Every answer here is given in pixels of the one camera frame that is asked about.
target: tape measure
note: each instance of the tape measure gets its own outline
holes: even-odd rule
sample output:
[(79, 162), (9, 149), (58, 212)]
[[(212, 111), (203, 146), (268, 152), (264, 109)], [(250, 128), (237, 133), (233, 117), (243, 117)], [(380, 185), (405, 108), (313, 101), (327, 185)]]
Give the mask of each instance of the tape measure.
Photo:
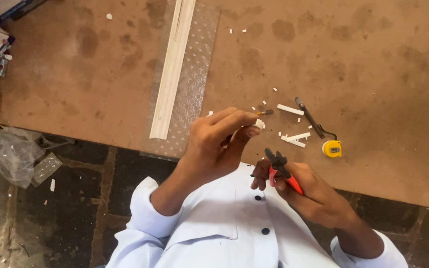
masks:
[(337, 135), (331, 132), (325, 131), (321, 125), (319, 125), (320, 130), (322, 130), (324, 133), (330, 134), (334, 136), (333, 141), (326, 141), (322, 145), (322, 152), (325, 156), (328, 157), (340, 157), (342, 156), (342, 147), (340, 147), (340, 141), (337, 140)]

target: patterned acrylic sheet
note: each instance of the patterned acrylic sheet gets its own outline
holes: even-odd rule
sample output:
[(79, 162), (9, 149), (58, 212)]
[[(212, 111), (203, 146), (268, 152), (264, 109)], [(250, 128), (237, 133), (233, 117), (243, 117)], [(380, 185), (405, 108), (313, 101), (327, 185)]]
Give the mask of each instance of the patterned acrylic sheet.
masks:
[(149, 105), (150, 111), (147, 116), (147, 125), (145, 126), (140, 155), (177, 162), (184, 155), (188, 145), (191, 123), (199, 117), (201, 112), (206, 76), (208, 75), (211, 51), (215, 42), (219, 8), (200, 2), (195, 3), (168, 136), (166, 140), (150, 139), (174, 9), (175, 1), (169, 1), (165, 11), (163, 33), (160, 40), (160, 47), (163, 49), (160, 49), (159, 58), (155, 66), (152, 96)]

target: dark stone floor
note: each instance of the dark stone floor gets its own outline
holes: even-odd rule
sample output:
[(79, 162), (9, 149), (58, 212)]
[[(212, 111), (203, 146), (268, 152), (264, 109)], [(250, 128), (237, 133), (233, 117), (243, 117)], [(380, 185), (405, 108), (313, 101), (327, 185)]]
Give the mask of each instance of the dark stone floor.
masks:
[[(52, 151), (64, 164), (38, 187), (16, 189), (0, 176), (0, 262), (6, 259), (6, 267), (92, 268), (107, 263), (117, 245), (113, 235), (130, 219), (135, 187), (146, 176), (161, 183), (176, 167), (138, 151), (84, 141)], [(51, 179), (56, 180), (54, 192)], [(392, 239), (410, 267), (429, 268), (429, 209), (338, 192)], [(308, 225), (330, 253), (333, 230)]]

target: shirt sleeve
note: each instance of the shirt sleeve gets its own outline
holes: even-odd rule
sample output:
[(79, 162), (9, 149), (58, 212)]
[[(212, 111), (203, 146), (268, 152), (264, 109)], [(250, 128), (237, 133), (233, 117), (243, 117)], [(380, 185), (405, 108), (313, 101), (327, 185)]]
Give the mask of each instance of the shirt sleeve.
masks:
[(132, 195), (132, 217), (127, 228), (115, 235), (118, 245), (112, 253), (107, 268), (151, 268), (164, 251), (162, 238), (169, 236), (181, 216), (158, 213), (150, 202), (150, 195), (158, 184), (147, 177), (140, 182)]
[(341, 268), (408, 268), (407, 261), (392, 241), (384, 234), (375, 231), (383, 240), (383, 253), (375, 259), (362, 259), (345, 253), (335, 237), (330, 243), (332, 258)]

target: shirt cuff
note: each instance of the shirt cuff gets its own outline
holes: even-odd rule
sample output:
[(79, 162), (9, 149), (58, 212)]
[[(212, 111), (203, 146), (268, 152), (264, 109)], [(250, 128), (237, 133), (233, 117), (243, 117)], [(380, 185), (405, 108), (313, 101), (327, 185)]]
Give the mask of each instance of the shirt cuff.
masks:
[(150, 177), (140, 182), (132, 195), (130, 211), (132, 218), (127, 229), (137, 229), (156, 238), (169, 236), (182, 214), (182, 209), (173, 216), (163, 216), (153, 208), (150, 195), (158, 188), (158, 184)]
[(408, 268), (408, 264), (403, 255), (393, 245), (393, 242), (384, 234), (375, 231), (383, 240), (383, 253), (374, 259), (363, 259), (345, 253), (335, 237), (330, 243), (332, 250), (332, 258), (337, 265), (345, 268), (376, 268), (376, 267), (391, 267), (391, 268)]

